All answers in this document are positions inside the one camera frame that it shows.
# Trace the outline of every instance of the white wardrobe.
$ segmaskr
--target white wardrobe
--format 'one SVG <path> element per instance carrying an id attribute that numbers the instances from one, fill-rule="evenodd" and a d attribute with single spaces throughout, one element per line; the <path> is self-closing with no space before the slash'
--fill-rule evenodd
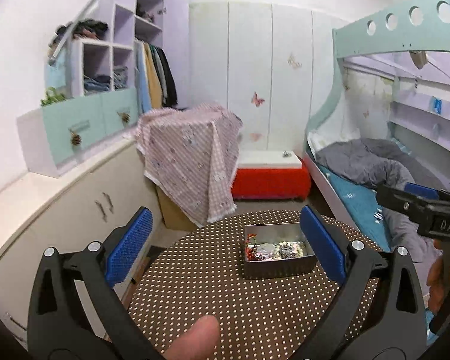
<path id="1" fill-rule="evenodd" d="M 332 87 L 332 28 L 345 24 L 279 4 L 190 4 L 190 105 L 239 116 L 241 149 L 302 155 L 310 112 Z"/>

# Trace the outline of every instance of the red storage bench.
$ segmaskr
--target red storage bench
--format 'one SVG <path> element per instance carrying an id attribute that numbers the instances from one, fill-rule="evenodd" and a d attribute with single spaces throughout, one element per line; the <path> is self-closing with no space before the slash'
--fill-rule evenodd
<path id="1" fill-rule="evenodd" d="M 293 152 L 240 151 L 234 199 L 305 200 L 310 188 L 310 173 Z"/>

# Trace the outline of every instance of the round table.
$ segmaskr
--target round table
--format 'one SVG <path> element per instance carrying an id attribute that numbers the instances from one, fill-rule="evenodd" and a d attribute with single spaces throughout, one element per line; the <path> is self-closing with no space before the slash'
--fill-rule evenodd
<path id="1" fill-rule="evenodd" d="M 338 286 L 318 263 L 310 274 L 279 279 L 243 278 L 244 226 L 299 221 L 298 211 L 242 214 L 186 235 L 145 272 L 128 312 L 143 334 L 163 353 L 195 321 L 213 314 L 221 337 L 214 359 L 286 359 L 321 318 Z M 358 230 L 341 227 L 349 240 L 379 247 Z M 365 320 L 377 279 L 367 289 L 346 338 Z"/>

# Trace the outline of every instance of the gray comforter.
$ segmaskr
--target gray comforter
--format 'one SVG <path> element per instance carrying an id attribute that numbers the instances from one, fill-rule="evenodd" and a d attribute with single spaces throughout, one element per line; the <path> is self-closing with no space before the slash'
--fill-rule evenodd
<path id="1" fill-rule="evenodd" d="M 368 188 L 386 184 L 403 190 L 406 183 L 416 183 L 429 188 L 443 189 L 441 182 L 416 159 L 400 151 L 385 139 L 354 139 L 336 142 L 316 153 L 319 164 L 337 175 Z M 416 233 L 418 225 L 396 211 L 383 209 L 383 216 L 391 233 L 391 245 L 405 246 L 414 261 L 422 290 L 431 264 L 440 251 L 433 241 Z"/>

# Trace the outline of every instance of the hand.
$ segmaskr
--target hand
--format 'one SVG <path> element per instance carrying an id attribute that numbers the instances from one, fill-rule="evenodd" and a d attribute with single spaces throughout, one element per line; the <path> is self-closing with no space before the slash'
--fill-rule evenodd
<path id="1" fill-rule="evenodd" d="M 442 249 L 440 241 L 435 240 L 433 246 Z M 443 287 L 443 257 L 433 263 L 428 273 L 427 285 L 430 286 L 430 299 L 428 308 L 437 315 L 445 298 L 445 288 Z"/>
<path id="2" fill-rule="evenodd" d="M 220 338 L 220 325 L 212 315 L 200 318 L 177 338 L 163 354 L 167 360 L 206 360 L 211 358 Z"/>

